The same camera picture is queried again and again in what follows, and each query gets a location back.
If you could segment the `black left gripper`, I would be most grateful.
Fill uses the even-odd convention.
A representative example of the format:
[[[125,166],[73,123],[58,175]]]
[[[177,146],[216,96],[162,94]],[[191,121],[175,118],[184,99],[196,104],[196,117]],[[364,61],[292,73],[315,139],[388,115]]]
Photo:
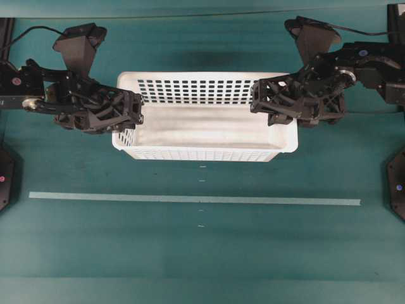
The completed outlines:
[[[19,74],[27,90],[22,108],[52,115],[54,122],[64,129],[94,135],[135,129],[144,122],[141,113],[113,108],[140,110],[143,106],[140,94],[102,85],[71,70],[42,68],[33,59],[19,68]],[[105,108],[108,109],[98,114],[90,111]]]

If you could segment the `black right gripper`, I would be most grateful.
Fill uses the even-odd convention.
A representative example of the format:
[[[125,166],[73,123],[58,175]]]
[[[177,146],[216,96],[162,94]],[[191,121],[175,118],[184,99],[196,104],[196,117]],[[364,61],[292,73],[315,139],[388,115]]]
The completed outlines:
[[[298,73],[257,80],[251,87],[251,110],[268,110],[268,124],[312,128],[333,125],[346,114],[344,90],[356,78],[335,65],[334,56],[315,55]]]

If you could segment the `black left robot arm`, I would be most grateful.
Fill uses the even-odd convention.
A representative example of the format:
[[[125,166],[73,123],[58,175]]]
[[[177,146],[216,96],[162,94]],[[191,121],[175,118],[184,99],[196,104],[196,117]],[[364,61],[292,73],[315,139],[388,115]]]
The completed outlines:
[[[102,85],[70,70],[21,68],[1,61],[1,109],[52,115],[66,130],[88,134],[123,132],[144,122],[141,94]]]

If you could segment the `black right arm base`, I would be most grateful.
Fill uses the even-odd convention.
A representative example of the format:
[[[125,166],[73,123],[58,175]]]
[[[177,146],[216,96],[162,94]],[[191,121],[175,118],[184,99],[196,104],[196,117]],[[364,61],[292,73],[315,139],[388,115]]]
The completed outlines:
[[[404,147],[390,155],[384,165],[387,207],[404,222]]]

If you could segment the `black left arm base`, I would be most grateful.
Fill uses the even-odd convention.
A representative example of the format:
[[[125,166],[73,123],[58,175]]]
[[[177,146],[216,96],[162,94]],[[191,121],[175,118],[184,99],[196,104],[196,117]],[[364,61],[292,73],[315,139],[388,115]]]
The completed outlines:
[[[20,199],[23,158],[6,143],[1,143],[1,213]]]

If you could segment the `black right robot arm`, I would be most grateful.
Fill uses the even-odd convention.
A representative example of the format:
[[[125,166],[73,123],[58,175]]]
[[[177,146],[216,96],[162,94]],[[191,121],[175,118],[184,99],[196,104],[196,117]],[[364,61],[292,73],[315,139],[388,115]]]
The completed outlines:
[[[300,127],[335,124],[346,114],[345,89],[358,82],[387,104],[403,107],[404,46],[353,42],[317,53],[296,73],[255,82],[250,111],[267,114],[269,126],[293,120]]]

